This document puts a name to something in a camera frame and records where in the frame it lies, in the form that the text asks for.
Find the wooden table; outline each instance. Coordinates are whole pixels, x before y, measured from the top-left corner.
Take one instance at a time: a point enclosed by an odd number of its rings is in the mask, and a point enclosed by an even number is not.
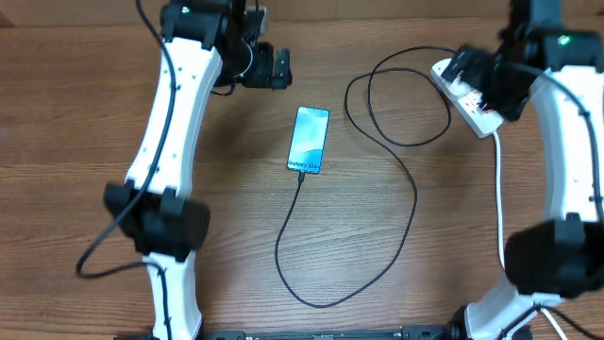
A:
[[[213,97],[197,147],[193,197],[212,210],[196,267],[206,331],[444,323],[496,284],[502,270],[493,141],[477,138],[455,110],[450,130],[438,141],[395,148],[417,181],[419,203],[400,258],[373,287],[331,309],[308,308],[283,287],[273,252],[296,186],[296,174],[285,169],[294,116],[299,106],[315,106],[332,113],[324,171],[307,177],[284,235],[284,275],[300,296],[325,303],[382,270],[409,218],[411,185],[395,161],[345,119],[345,87],[404,48],[495,48],[495,33],[505,23],[489,18],[274,24],[268,39],[292,49],[294,85]],[[568,24],[604,32],[601,18]],[[427,72],[446,57],[415,52],[390,65]],[[158,65],[158,48],[138,26],[0,30],[0,338],[108,339],[149,331],[154,316],[144,270],[83,281],[75,265],[109,222],[104,186],[123,180],[136,155]],[[445,126],[442,101],[419,76],[379,76],[372,95],[380,123],[398,141],[422,141]],[[350,107],[377,135],[365,98],[360,82]],[[510,235],[539,222],[543,213],[545,173],[534,109],[505,126],[501,137]],[[137,259],[132,242],[115,232],[89,268]],[[603,333],[603,303],[604,295],[590,294],[562,309]],[[538,338],[555,337],[542,318],[533,325]]]

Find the smartphone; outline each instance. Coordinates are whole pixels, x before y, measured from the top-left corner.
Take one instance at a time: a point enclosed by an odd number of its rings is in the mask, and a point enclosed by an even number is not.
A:
[[[310,174],[321,172],[328,124],[328,110],[305,107],[298,109],[287,160],[288,169]]]

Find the robotic arm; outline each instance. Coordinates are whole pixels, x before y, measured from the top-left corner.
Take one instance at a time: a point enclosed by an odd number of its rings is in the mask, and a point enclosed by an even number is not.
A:
[[[279,49],[275,60],[274,47],[258,42],[267,22],[267,9],[248,10],[245,0],[172,1],[162,10],[164,45],[176,69],[174,113],[156,174],[120,224],[143,260],[165,272],[167,299],[158,269],[148,267],[156,339],[170,338],[166,322],[172,339],[193,340],[203,334],[194,262],[208,232],[210,209],[189,197],[194,151],[212,88],[241,83],[248,88],[285,89],[292,84],[289,50]],[[149,174],[166,122],[171,81],[168,60],[162,55],[155,102],[139,154],[128,170],[126,184],[110,183],[106,188],[105,203],[114,217],[142,189]],[[170,320],[164,319],[164,301]]]
[[[511,121],[530,98],[547,173],[545,222],[510,238],[506,274],[458,312],[452,339],[511,338],[541,308],[604,286],[604,57],[595,32],[567,30],[561,17],[559,0],[514,0],[498,51],[462,47],[443,73],[483,92],[481,106]]]

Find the power strip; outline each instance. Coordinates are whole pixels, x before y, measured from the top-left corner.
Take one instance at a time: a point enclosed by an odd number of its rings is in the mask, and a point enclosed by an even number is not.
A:
[[[492,135],[505,119],[495,110],[481,109],[482,93],[462,82],[459,77],[452,83],[441,77],[450,62],[451,59],[437,62],[430,74],[479,138]]]

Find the white robotic arm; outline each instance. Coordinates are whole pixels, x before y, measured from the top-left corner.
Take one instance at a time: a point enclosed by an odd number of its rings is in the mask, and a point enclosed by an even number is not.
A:
[[[223,62],[215,47],[201,48],[201,42],[174,38],[165,43],[176,68],[176,89],[172,123],[163,147],[157,172],[147,189],[149,193],[162,195],[168,188],[176,191],[176,197],[188,199],[192,191],[194,151],[201,131],[208,98]],[[170,100],[170,74],[165,56],[161,58],[158,90],[151,117],[139,154],[128,170],[126,180],[133,180],[139,190],[149,173],[149,164],[157,152],[159,136],[166,121]],[[195,251],[184,262],[174,256],[150,252],[145,262],[158,264],[166,273],[168,313],[171,318],[173,339],[193,340],[199,334],[202,315],[195,298]],[[153,335],[168,339],[163,319],[163,287],[155,267],[147,267],[156,312]]]
[[[587,66],[566,66],[560,72],[548,71],[546,74],[577,96],[591,113],[596,139],[604,141],[604,74]],[[577,213],[581,221],[597,222],[596,204],[601,205],[602,202],[592,199],[593,146],[577,104],[557,85],[543,77],[538,77],[530,87],[530,98],[539,115],[544,142],[547,175],[544,220],[565,220],[569,213]],[[603,145],[599,146],[599,158],[604,160]],[[482,301],[472,303],[465,309],[463,319],[467,337],[491,340],[504,331],[507,337],[512,338],[538,314],[534,306],[555,307],[562,302],[558,294],[522,295],[504,275],[499,278],[498,286],[489,291]]]
[[[191,2],[187,7],[182,3],[172,1],[162,10],[163,46],[170,58],[161,56],[158,89],[139,154],[126,184],[108,184],[105,192],[105,203],[114,216],[122,215],[133,197],[142,196],[119,222],[144,255],[139,264],[152,264],[147,266],[156,312],[152,336],[159,340],[193,340],[203,335],[194,262],[208,230],[210,210],[189,198],[194,152],[212,88],[241,83],[285,89],[292,83],[289,51],[279,49],[275,60],[273,46],[258,43],[268,22],[266,8],[245,10],[245,0]],[[176,96],[167,122],[172,81]],[[158,152],[155,173],[145,186]]]

